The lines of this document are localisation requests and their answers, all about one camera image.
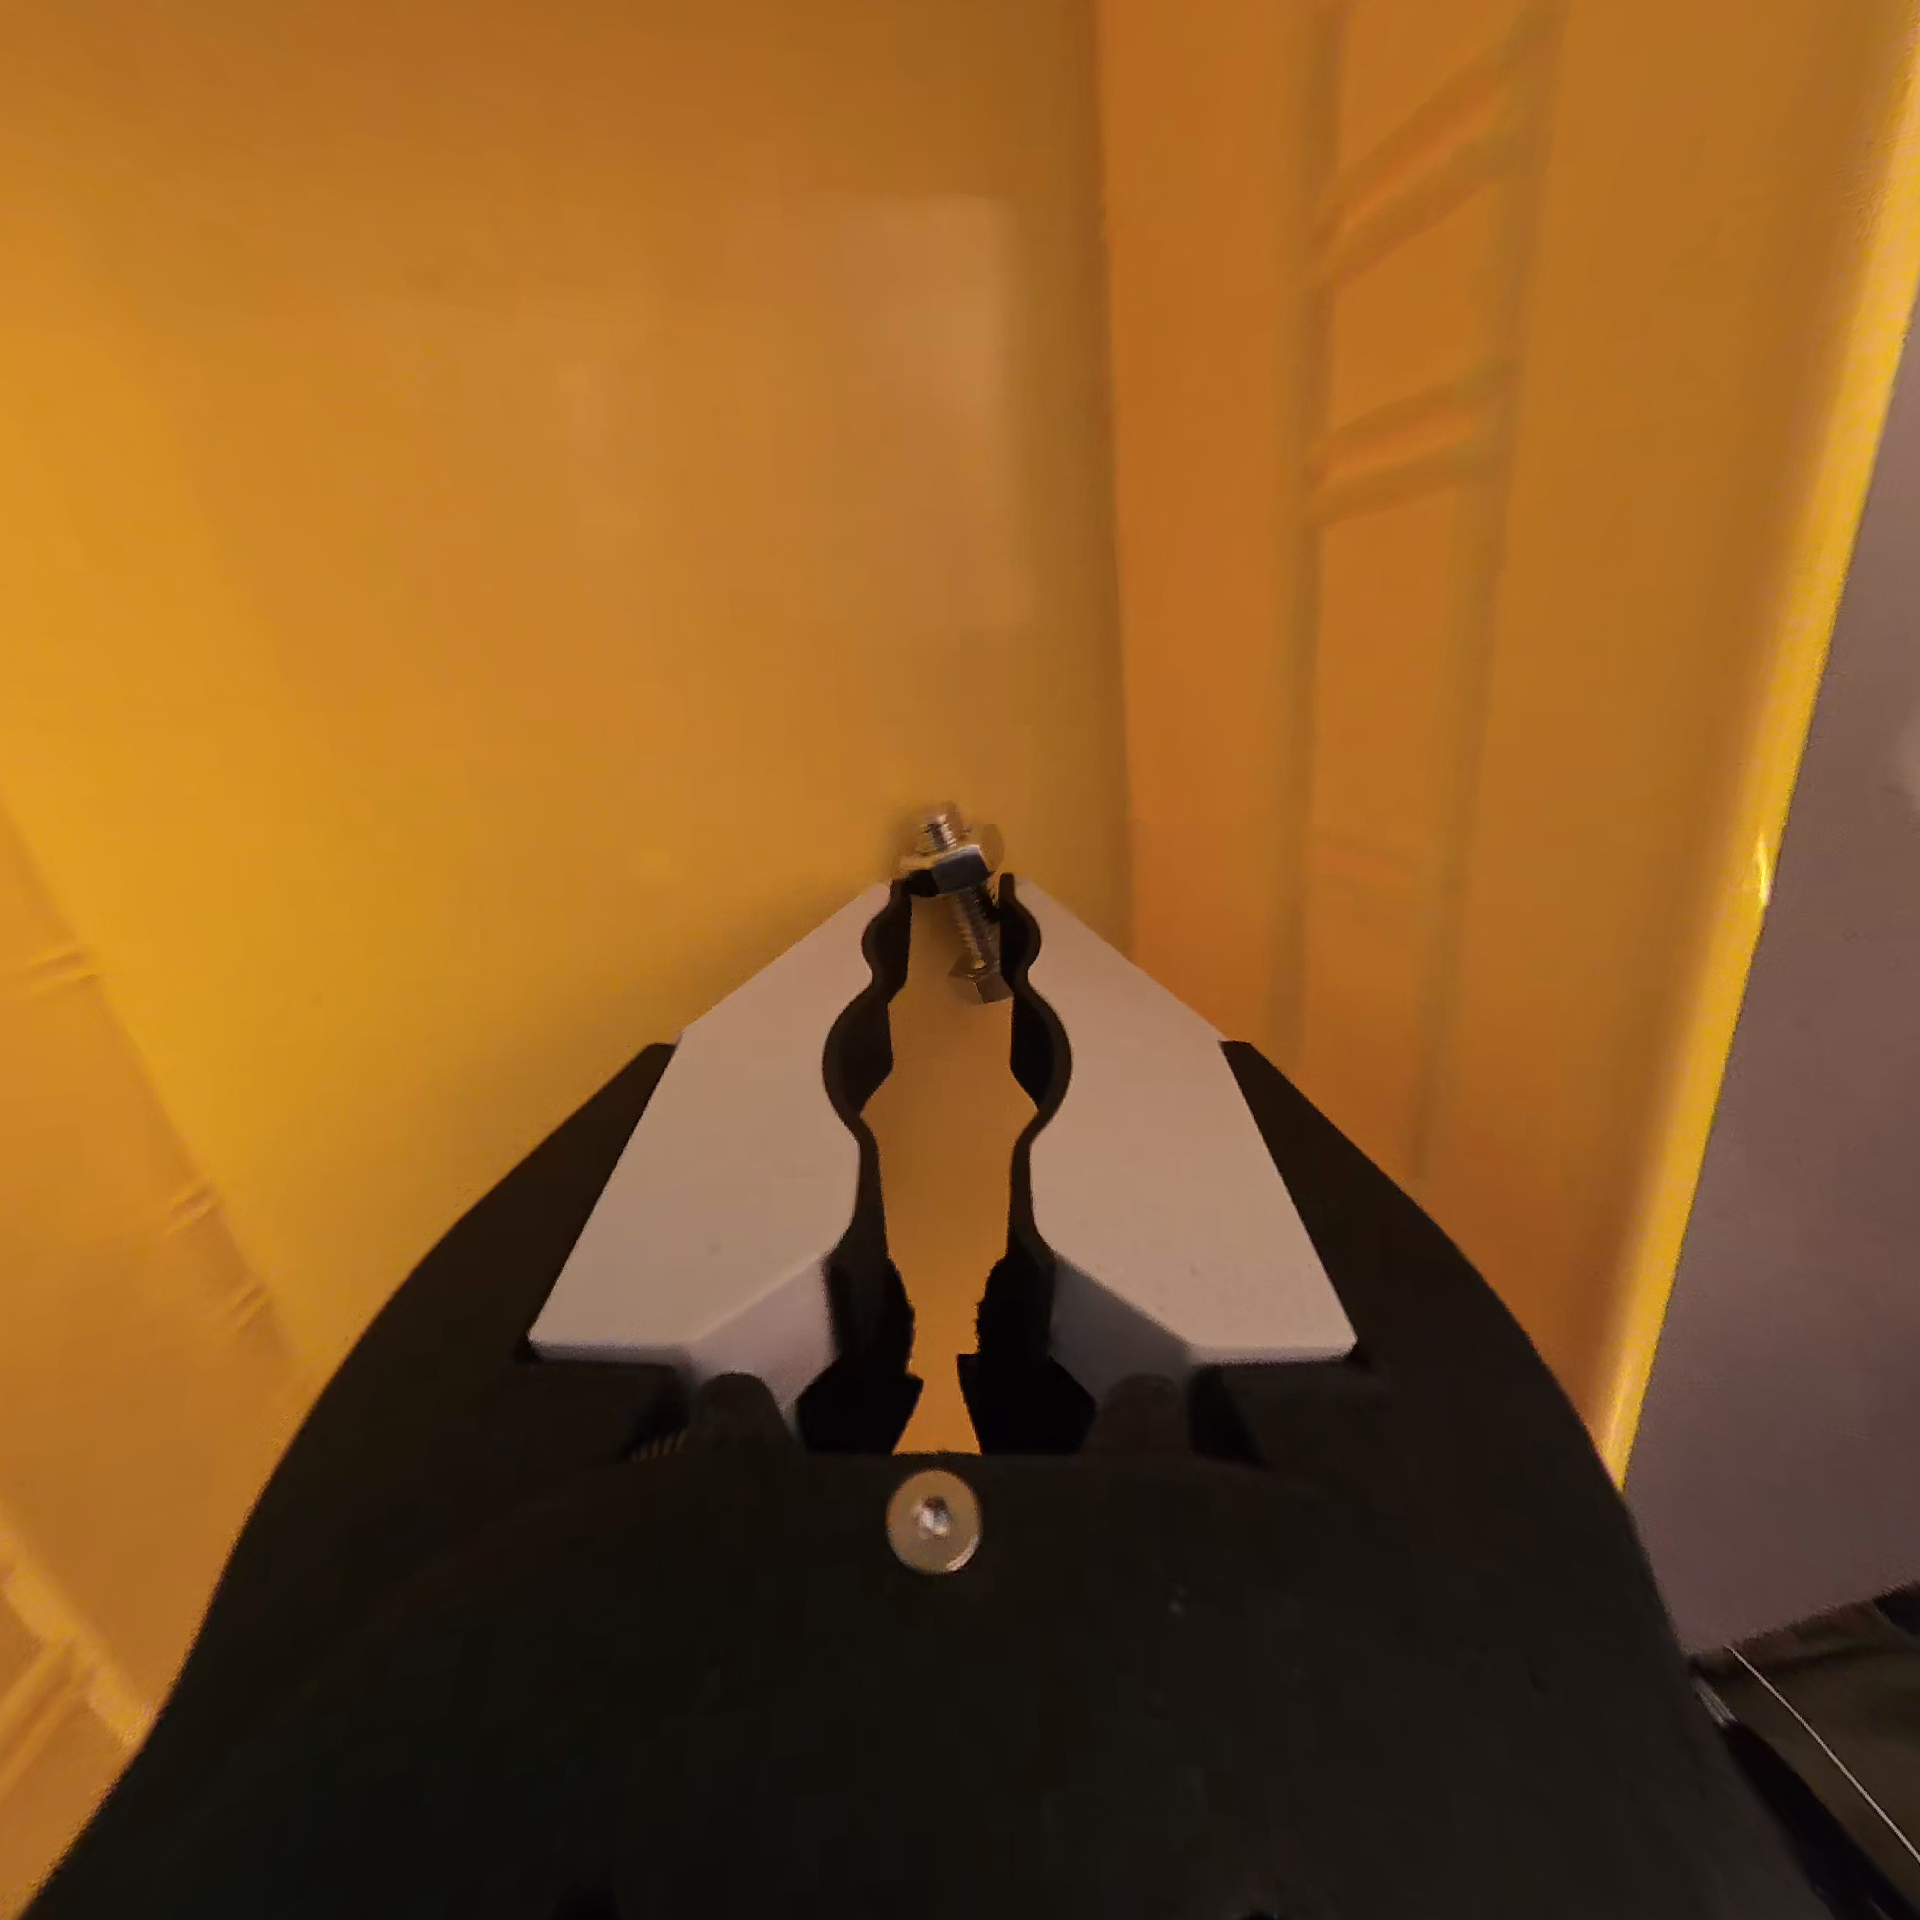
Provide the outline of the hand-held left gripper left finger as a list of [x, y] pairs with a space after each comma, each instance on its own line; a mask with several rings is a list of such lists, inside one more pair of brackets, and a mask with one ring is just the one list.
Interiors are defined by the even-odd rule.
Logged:
[[915, 1313], [863, 1110], [912, 920], [876, 885], [683, 1029], [531, 1326], [539, 1358], [752, 1376], [812, 1450], [899, 1446]]

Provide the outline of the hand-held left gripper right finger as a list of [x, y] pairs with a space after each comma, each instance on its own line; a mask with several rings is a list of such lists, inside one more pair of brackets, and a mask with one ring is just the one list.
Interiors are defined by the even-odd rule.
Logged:
[[1216, 1027], [1030, 880], [999, 956], [1032, 1115], [960, 1358], [979, 1450], [1072, 1453], [1135, 1379], [1355, 1355]]

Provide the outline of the silver metal bolt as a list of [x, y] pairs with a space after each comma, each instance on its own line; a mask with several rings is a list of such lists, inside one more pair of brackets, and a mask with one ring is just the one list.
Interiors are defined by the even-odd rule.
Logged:
[[955, 988], [976, 1004], [996, 1004], [1011, 997], [1001, 974], [999, 906], [993, 894], [1001, 873], [1001, 836], [989, 825], [973, 825], [958, 805], [926, 808], [917, 824], [912, 849], [936, 849], [952, 838], [973, 836], [996, 856], [991, 883], [972, 897], [941, 897], [958, 939], [958, 960], [950, 969]]

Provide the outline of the yellow plastic bin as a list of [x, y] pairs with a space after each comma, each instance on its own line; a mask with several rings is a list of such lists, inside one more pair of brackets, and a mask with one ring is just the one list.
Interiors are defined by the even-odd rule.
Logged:
[[[1625, 1464], [1913, 281], [1915, 4], [4, 4], [4, 1915], [1819, 1915]], [[539, 1358], [945, 803], [1355, 1355], [979, 1450], [905, 889], [899, 1446]]]

